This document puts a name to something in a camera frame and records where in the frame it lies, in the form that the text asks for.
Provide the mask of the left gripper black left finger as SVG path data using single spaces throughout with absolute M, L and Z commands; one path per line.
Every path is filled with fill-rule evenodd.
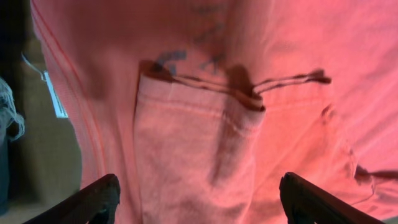
M 106 174 L 24 224 L 114 224 L 120 194 L 117 176 Z

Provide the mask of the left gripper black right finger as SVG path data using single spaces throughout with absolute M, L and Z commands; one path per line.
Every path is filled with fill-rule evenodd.
M 279 190 L 288 224 L 382 224 L 293 172 L 281 178 Z

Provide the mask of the orange red t-shirt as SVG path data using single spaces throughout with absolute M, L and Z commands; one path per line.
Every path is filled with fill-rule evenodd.
M 396 1 L 31 2 L 82 157 L 118 223 L 285 223 L 294 172 L 397 215 Z

